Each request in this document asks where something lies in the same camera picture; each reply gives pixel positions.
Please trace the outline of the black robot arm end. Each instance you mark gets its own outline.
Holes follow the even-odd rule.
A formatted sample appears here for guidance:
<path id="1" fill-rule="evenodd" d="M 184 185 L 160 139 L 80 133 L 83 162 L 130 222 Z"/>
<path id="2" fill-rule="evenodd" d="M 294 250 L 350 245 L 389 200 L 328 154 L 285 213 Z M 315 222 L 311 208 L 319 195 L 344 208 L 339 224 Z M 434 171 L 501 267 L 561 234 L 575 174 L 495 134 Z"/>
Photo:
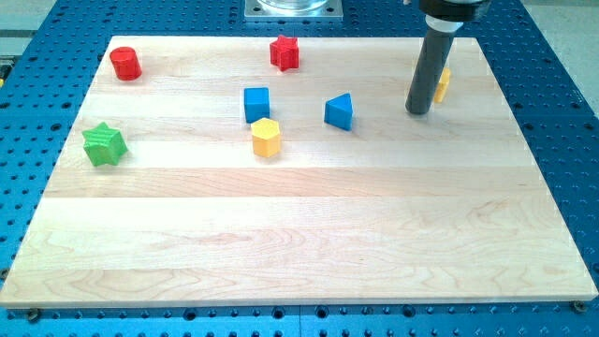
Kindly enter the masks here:
<path id="1" fill-rule="evenodd" d="M 420 0 L 418 8 L 426 15 L 446 22 L 471 22 L 482 18 L 491 3 L 491 0 Z"/>

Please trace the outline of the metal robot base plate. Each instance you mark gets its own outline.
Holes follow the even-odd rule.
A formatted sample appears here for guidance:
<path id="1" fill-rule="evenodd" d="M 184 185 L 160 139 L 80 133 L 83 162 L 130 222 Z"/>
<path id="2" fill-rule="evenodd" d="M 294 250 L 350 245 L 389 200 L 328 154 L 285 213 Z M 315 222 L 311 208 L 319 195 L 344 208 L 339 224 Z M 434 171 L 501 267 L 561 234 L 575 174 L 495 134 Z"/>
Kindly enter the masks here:
<path id="1" fill-rule="evenodd" d="M 243 16 L 256 22 L 289 20 L 341 20 L 342 0 L 245 0 Z"/>

